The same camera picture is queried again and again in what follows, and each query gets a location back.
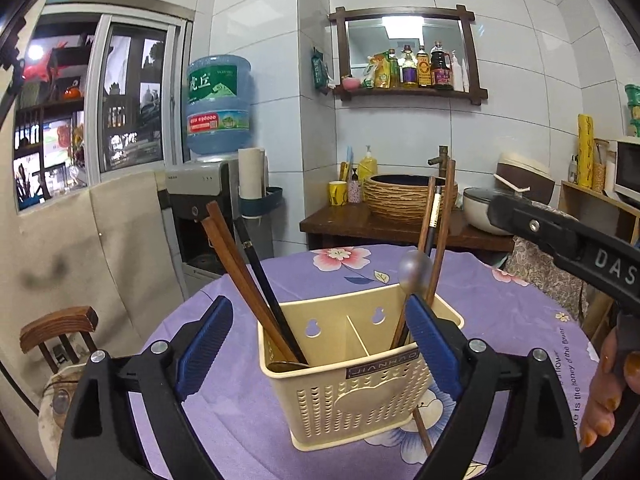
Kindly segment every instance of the bronze faucet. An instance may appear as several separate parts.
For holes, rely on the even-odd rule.
[[[440,146],[440,155],[436,158],[430,158],[427,160],[427,164],[433,166],[434,164],[438,165],[438,176],[442,178],[447,177],[447,163],[449,161],[449,147],[448,146]]]

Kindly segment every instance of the chair backrest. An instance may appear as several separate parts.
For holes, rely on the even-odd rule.
[[[20,349],[22,353],[26,354],[37,346],[51,371],[57,373],[58,364],[50,354],[45,341],[56,337],[59,338],[71,362],[78,364],[80,359],[66,334],[79,332],[89,352],[93,353],[97,348],[90,333],[94,332],[97,326],[98,315],[90,306],[64,308],[23,326],[20,330]]]

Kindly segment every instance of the human hand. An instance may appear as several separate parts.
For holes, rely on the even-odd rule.
[[[598,436],[611,433],[615,424],[614,412],[626,386],[640,394],[640,352],[631,352],[626,357],[625,384],[613,373],[617,350],[616,330],[612,330],[602,345],[600,364],[591,380],[587,407],[580,423],[580,443],[585,447],[593,446]]]

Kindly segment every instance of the round table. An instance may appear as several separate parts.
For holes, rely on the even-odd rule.
[[[407,250],[390,245],[319,250],[266,260],[263,266],[280,302],[307,300],[384,286],[385,275],[389,284],[397,283],[398,263]],[[510,354],[546,349],[578,427],[598,358],[580,327],[557,303],[469,253],[449,251],[437,292],[464,317],[467,338],[482,338],[495,351]],[[187,398],[184,411],[226,480],[413,479],[426,455],[414,422],[367,441],[325,450],[301,452],[293,447],[280,405],[258,366],[255,318],[228,275],[178,307],[145,347],[157,339],[170,340],[184,323],[199,319],[218,295],[231,300],[234,323],[199,393]],[[433,441],[453,403],[436,386],[425,395],[423,419]],[[488,463],[506,398],[505,392],[496,395],[474,457],[477,465],[468,478],[480,474]],[[425,402],[433,399],[435,403]],[[152,470],[171,478],[140,395],[132,394],[132,406]]]

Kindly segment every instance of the metal screw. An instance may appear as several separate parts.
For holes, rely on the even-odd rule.
[[[91,354],[91,361],[94,363],[99,363],[105,357],[107,357],[107,354],[105,354],[104,350],[96,350],[94,353]]]
[[[486,343],[481,339],[472,339],[469,341],[469,348],[477,354],[480,354],[486,350]]]
[[[548,355],[546,355],[546,352],[542,348],[534,349],[533,358],[536,361],[540,361],[540,362],[545,361],[547,357],[548,357]]]
[[[153,354],[161,354],[166,352],[167,348],[169,348],[169,345],[166,341],[156,341],[151,345],[151,352]]]

